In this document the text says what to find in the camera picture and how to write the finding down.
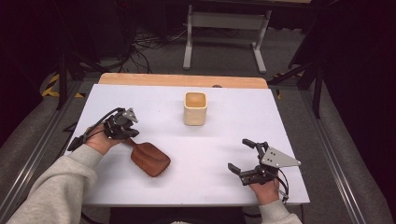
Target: wooden table edge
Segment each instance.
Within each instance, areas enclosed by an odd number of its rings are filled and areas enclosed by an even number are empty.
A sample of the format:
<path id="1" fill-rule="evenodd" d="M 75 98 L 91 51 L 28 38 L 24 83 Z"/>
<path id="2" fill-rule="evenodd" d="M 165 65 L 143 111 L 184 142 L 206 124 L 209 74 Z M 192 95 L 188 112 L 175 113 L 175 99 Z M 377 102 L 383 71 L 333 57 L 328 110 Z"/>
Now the wooden table edge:
<path id="1" fill-rule="evenodd" d="M 135 86 L 189 86 L 268 89 L 262 77 L 213 77 L 196 75 L 104 73 L 99 84 Z"/>

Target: wooden spatula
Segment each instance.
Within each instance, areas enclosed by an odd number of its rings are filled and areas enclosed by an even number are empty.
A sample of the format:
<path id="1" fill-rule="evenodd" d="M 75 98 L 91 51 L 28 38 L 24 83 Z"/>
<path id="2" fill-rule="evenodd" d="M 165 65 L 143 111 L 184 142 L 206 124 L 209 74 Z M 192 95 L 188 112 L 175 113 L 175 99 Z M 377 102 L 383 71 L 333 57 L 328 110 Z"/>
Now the wooden spatula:
<path id="1" fill-rule="evenodd" d="M 137 144 L 131 138 L 124 143 L 134 148 L 131 160 L 151 177 L 160 175 L 171 163 L 171 159 L 151 143 Z"/>

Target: gray sleeve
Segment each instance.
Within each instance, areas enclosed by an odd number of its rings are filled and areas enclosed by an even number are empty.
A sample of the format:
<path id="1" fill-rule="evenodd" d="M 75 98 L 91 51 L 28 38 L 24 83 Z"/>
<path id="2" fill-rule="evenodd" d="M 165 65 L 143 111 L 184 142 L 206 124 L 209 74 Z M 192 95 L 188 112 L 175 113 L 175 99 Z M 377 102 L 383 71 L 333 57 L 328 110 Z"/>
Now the gray sleeve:
<path id="1" fill-rule="evenodd" d="M 96 182 L 94 169 L 102 158 L 87 145 L 61 157 L 37 179 L 8 223 L 79 223 L 83 196 Z"/>
<path id="2" fill-rule="evenodd" d="M 266 205 L 260 205 L 262 213 L 262 224 L 297 224 L 301 223 L 300 219 L 290 214 L 281 200 Z"/>

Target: white table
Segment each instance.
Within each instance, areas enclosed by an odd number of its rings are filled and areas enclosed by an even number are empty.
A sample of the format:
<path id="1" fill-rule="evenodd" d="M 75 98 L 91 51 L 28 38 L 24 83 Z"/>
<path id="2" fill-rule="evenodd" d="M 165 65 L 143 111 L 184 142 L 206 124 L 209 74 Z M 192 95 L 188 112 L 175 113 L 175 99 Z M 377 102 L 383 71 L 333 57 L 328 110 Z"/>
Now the white table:
<path id="1" fill-rule="evenodd" d="M 204 126 L 184 125 L 186 91 L 206 93 Z M 258 165 L 256 149 L 243 145 L 242 139 L 267 141 L 294 157 L 270 90 L 97 84 L 74 136 L 116 107 L 134 109 L 139 122 L 133 128 L 140 132 L 136 143 L 150 142 L 172 161 L 162 175 L 152 178 L 131 161 L 131 148 L 115 146 L 98 165 L 97 184 L 84 199 L 87 205 L 253 205 L 253 192 L 227 166 L 231 162 L 246 171 Z M 299 168 L 282 170 L 290 184 L 289 203 L 309 203 Z"/>

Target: metal bracket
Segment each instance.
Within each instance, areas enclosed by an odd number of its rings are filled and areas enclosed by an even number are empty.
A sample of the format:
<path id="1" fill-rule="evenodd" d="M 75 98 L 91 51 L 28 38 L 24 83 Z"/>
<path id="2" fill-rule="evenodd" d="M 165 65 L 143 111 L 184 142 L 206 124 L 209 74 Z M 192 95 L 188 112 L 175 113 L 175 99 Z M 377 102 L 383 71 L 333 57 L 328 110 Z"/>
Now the metal bracket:
<path id="1" fill-rule="evenodd" d="M 129 108 L 127 111 L 125 111 L 122 114 L 122 116 L 125 117 L 128 120 L 131 120 L 131 121 L 135 122 L 135 123 L 138 122 L 138 120 L 136 118 L 136 115 L 134 114 L 134 110 L 132 108 Z"/>
<path id="2" fill-rule="evenodd" d="M 275 168 L 301 165 L 300 161 L 297 161 L 274 147 L 268 147 L 265 155 L 262 157 L 262 163 Z"/>

